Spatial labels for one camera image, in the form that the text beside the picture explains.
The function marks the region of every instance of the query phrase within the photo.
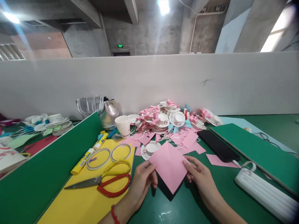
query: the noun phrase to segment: yellow glue stick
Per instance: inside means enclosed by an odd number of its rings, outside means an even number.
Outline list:
[[[85,165],[86,161],[90,157],[90,155],[94,152],[93,148],[90,148],[84,156],[80,159],[80,161],[76,164],[76,166],[72,169],[71,174],[78,175]]]
[[[103,137],[98,141],[98,143],[93,147],[94,148],[94,150],[99,150],[99,148],[102,146],[102,144],[104,143],[104,141],[107,139],[107,136],[108,136],[109,134],[108,133],[105,133],[104,135],[103,135]]]

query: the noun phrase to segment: black phone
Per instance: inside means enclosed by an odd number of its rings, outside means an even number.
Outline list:
[[[207,144],[208,147],[221,159],[223,162],[239,161],[240,156],[235,153],[230,147],[222,142],[216,135],[210,131],[199,131],[197,135]]]

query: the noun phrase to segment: white partition wall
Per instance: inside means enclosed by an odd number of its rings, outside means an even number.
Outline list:
[[[76,99],[105,95],[123,114],[167,98],[218,115],[294,114],[298,84],[299,52],[9,61],[0,62],[0,113],[81,118]]]

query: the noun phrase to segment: silver handbag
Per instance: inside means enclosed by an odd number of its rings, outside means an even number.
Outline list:
[[[76,100],[79,112],[83,118],[94,112],[98,112],[105,131],[112,131],[116,128],[114,120],[118,117],[119,111],[115,100],[105,100],[101,95],[95,97],[82,97]]]

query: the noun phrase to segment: ceiling light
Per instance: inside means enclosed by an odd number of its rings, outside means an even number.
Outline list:
[[[169,2],[168,2],[168,0],[159,0],[158,5],[160,7],[161,15],[164,16],[167,13],[169,13],[170,8],[169,8]]]
[[[20,23],[19,19],[14,15],[14,14],[11,14],[11,13],[8,13],[8,12],[4,12],[3,13],[6,18],[8,18],[11,22],[13,23]]]

